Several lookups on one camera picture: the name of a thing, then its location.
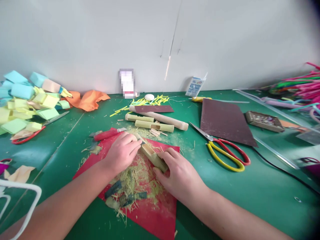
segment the brown sandpaper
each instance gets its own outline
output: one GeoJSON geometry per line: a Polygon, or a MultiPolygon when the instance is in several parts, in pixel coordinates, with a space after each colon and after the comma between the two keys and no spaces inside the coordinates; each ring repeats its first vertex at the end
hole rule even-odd
{"type": "Polygon", "coordinates": [[[239,106],[203,99],[200,129],[214,137],[258,147],[239,106]]]}
{"type": "Polygon", "coordinates": [[[169,105],[162,105],[162,106],[135,106],[136,113],[141,112],[174,112],[171,106],[169,105]]]}

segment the red and yellow scissors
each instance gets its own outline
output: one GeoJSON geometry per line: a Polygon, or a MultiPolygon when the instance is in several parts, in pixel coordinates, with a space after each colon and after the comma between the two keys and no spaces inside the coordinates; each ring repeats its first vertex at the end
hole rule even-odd
{"type": "Polygon", "coordinates": [[[248,157],[248,155],[241,149],[239,148],[237,145],[224,140],[224,139],[217,139],[217,138],[213,138],[212,136],[210,136],[209,134],[206,134],[204,131],[202,131],[200,128],[198,128],[197,126],[195,126],[194,124],[192,124],[191,122],[189,122],[196,130],[198,130],[198,132],[200,132],[206,139],[208,139],[209,143],[207,143],[207,146],[209,148],[210,153],[212,154],[212,156],[224,167],[234,171],[234,172],[243,172],[244,171],[244,166],[250,165],[251,161],[248,157]],[[224,150],[222,150],[221,148],[218,148],[216,145],[213,144],[213,142],[218,143],[224,150]],[[236,155],[233,154],[233,152],[230,151],[229,148],[227,148],[225,144],[230,145],[231,147],[233,147],[234,149],[236,149],[244,158],[244,161],[242,161],[240,158],[238,158],[236,155]],[[221,152],[222,154],[226,155],[228,158],[230,158],[232,161],[234,161],[239,168],[234,168],[229,166],[228,164],[226,164],[225,162],[223,162],[218,156],[217,154],[213,151],[213,149],[216,149],[217,151],[221,152]]]}
{"type": "Polygon", "coordinates": [[[69,111],[64,112],[64,113],[62,113],[62,114],[60,114],[60,115],[58,115],[58,116],[56,116],[56,117],[54,117],[54,118],[51,118],[50,120],[46,121],[46,122],[42,125],[42,128],[41,128],[40,130],[34,132],[31,136],[29,136],[29,137],[27,137],[27,138],[25,138],[25,139],[23,139],[23,140],[21,140],[21,139],[12,140],[12,143],[13,143],[13,144],[21,144],[21,143],[25,143],[25,142],[29,141],[30,139],[32,139],[32,138],[34,138],[35,136],[37,136],[43,129],[45,129],[48,124],[50,124],[50,123],[58,120],[59,118],[61,118],[61,117],[63,117],[64,115],[66,115],[67,113],[69,113],[69,111]]]}

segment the white egg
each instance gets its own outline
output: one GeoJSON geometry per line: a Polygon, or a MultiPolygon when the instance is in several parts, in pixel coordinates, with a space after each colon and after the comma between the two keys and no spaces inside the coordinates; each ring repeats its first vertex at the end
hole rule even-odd
{"type": "Polygon", "coordinates": [[[144,99],[147,101],[152,101],[154,99],[154,96],[152,94],[147,94],[144,96],[144,99]]]}

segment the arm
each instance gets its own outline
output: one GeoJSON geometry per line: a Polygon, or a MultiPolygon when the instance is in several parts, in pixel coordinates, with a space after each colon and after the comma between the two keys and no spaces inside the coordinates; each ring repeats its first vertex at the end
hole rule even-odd
{"type": "MultiPolygon", "coordinates": [[[[36,207],[23,239],[64,239],[90,203],[120,172],[133,161],[141,140],[123,133],[112,144],[105,159],[93,165],[79,177],[36,207]]],[[[1,239],[10,239],[20,229],[24,218],[8,228],[1,239]]]]}
{"type": "Polygon", "coordinates": [[[291,239],[269,223],[209,189],[199,174],[180,153],[172,148],[158,153],[170,169],[166,177],[154,168],[163,186],[224,240],[291,239]]]}

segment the yellow handle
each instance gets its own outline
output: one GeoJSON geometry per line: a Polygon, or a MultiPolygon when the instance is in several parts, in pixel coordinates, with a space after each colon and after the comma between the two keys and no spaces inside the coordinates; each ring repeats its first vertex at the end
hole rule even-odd
{"type": "Polygon", "coordinates": [[[234,158],[233,156],[231,156],[229,153],[223,151],[222,149],[218,148],[216,145],[213,144],[213,142],[209,142],[207,144],[209,151],[211,152],[212,156],[224,167],[234,171],[234,172],[243,172],[244,171],[244,165],[236,158],[234,158]],[[224,163],[217,155],[216,153],[213,151],[212,147],[216,150],[218,150],[219,152],[221,152],[222,154],[226,155],[228,158],[230,158],[232,161],[234,161],[239,168],[234,168],[229,166],[228,164],[224,163]]]}
{"type": "Polygon", "coordinates": [[[206,97],[193,97],[192,101],[194,102],[202,102],[202,100],[206,97]]]}

